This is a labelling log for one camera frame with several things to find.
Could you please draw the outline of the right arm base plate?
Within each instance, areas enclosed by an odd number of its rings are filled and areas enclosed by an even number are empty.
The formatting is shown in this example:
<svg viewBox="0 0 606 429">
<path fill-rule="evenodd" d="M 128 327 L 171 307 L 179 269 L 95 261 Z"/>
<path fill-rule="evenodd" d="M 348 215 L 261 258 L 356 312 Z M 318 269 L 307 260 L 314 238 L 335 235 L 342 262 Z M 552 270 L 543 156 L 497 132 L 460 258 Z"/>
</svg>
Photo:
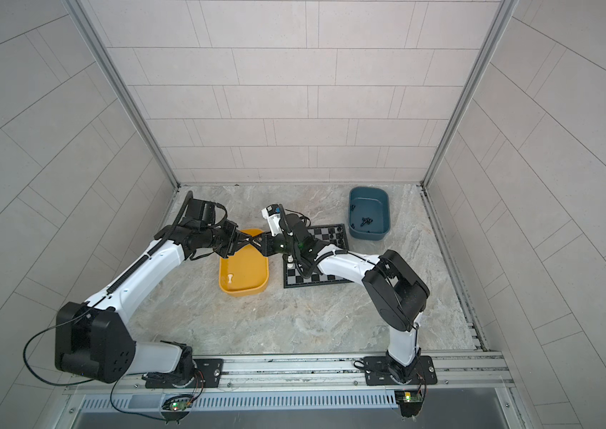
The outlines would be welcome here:
<svg viewBox="0 0 606 429">
<path fill-rule="evenodd" d="M 429 356 L 418 355 L 408 366 L 401 366 L 388 354 L 368 356 L 355 360 L 353 366 L 365 375 L 368 386 L 438 384 L 433 359 Z"/>
</svg>

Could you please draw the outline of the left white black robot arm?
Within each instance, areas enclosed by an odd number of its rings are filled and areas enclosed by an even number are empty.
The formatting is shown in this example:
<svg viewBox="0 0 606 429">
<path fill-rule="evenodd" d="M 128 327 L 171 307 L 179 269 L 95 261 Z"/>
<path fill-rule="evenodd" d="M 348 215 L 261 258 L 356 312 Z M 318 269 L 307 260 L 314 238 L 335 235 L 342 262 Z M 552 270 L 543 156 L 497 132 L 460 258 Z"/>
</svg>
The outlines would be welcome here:
<svg viewBox="0 0 606 429">
<path fill-rule="evenodd" d="M 199 259 L 199 250 L 228 258 L 249 245 L 249 234 L 236 223 L 215 217 L 223 209 L 188 193 L 174 221 L 113 282 L 83 303 L 65 304 L 56 315 L 56 369 L 106 384 L 125 375 L 176 387 L 192 383 L 196 369 L 190 346 L 135 341 L 127 325 L 151 291 L 174 268 Z"/>
</svg>

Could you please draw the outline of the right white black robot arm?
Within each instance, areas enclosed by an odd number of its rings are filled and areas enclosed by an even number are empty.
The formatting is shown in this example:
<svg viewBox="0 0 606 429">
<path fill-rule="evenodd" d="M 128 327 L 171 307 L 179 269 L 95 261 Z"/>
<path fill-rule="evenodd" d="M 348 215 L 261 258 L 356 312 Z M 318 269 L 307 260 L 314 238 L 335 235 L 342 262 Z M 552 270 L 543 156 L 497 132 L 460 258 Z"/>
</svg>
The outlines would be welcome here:
<svg viewBox="0 0 606 429">
<path fill-rule="evenodd" d="M 390 327 L 383 373 L 397 384 L 416 383 L 420 375 L 419 324 L 430 296 L 426 283 L 394 250 L 382 255 L 352 253 L 309 233 L 294 214 L 268 220 L 275 221 L 278 227 L 248 239 L 248 243 L 265 257 L 284 255 L 305 277 L 320 273 L 364 286 Z"/>
</svg>

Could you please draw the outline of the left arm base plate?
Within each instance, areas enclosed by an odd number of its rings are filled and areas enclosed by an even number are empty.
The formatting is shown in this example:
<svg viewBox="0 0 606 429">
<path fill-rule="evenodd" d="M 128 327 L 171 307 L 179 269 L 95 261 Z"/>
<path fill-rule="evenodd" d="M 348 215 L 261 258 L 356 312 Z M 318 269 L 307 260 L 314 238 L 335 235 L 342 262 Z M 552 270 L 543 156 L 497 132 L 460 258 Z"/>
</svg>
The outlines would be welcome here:
<svg viewBox="0 0 606 429">
<path fill-rule="evenodd" d="M 171 373 L 147 373 L 141 378 L 147 389 L 201 389 L 217 388 L 223 373 L 222 359 L 194 359 L 183 361 Z"/>
</svg>

